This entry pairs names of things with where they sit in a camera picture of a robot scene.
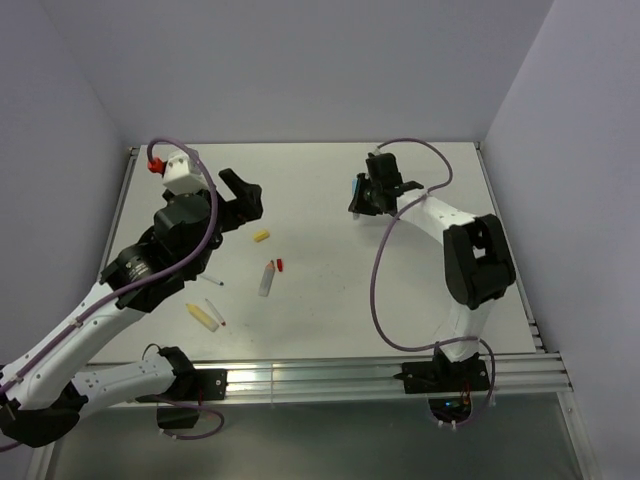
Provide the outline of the orange clear marker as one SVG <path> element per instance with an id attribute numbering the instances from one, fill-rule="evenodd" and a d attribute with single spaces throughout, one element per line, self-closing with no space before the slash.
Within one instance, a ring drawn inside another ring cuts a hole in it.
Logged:
<path id="1" fill-rule="evenodd" d="M 263 275 L 260 281 L 260 285 L 258 289 L 258 295 L 260 297 L 269 296 L 269 293 L 273 284 L 275 272 L 276 272 L 275 262 L 273 260 L 270 260 L 265 266 L 265 269 L 263 271 Z"/>

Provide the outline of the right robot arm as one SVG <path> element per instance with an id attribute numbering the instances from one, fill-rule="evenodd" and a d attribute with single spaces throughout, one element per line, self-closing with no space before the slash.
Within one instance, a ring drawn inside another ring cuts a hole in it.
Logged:
<path id="1" fill-rule="evenodd" d="M 426 188 L 405 181 L 391 153 L 375 150 L 366 158 L 367 171 L 353 182 L 348 211 L 354 215 L 389 215 L 374 259 L 369 285 L 369 307 L 374 327 L 390 347 L 405 353 L 441 351 L 444 358 L 433 365 L 435 383 L 452 390 L 468 374 L 465 361 L 479 353 L 481 336 L 495 302 L 516 281 L 516 270 L 506 235 L 494 214 L 473 215 L 436 198 L 432 192 L 448 186 L 453 169 L 443 160 L 448 178 Z M 377 276 L 393 228 L 400 221 L 419 228 L 442 247 L 444 280 L 451 298 L 448 320 L 428 346 L 408 347 L 392 341 L 383 331 L 376 305 Z"/>

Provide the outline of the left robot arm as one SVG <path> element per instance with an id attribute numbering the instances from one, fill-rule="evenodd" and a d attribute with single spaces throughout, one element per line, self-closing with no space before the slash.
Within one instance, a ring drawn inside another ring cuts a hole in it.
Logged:
<path id="1" fill-rule="evenodd" d="M 80 420 L 129 400 L 194 397 L 197 374 L 177 347 L 93 372 L 88 361 L 107 343 L 204 272 L 223 234 L 261 218 L 262 189 L 224 169 L 231 200 L 203 188 L 176 195 L 133 245 L 101 272 L 81 304 L 28 353 L 1 369 L 1 432 L 38 448 L 55 442 Z"/>

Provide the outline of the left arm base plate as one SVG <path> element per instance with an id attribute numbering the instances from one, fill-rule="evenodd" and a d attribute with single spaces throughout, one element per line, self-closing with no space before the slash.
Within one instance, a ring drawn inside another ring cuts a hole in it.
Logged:
<path id="1" fill-rule="evenodd" d="M 158 398 L 178 402 L 223 400 L 227 387 L 224 369 L 196 369 L 175 375 L 169 370 L 140 372 L 135 377 L 137 395 L 133 401 L 150 403 Z"/>

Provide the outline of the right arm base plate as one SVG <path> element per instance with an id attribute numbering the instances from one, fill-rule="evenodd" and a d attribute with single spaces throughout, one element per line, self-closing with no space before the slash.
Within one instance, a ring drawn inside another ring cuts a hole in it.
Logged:
<path id="1" fill-rule="evenodd" d="M 480 392 L 490 387 L 486 363 L 477 357 L 462 362 L 450 362 L 446 357 L 405 362 L 393 378 L 403 383 L 406 394 Z"/>

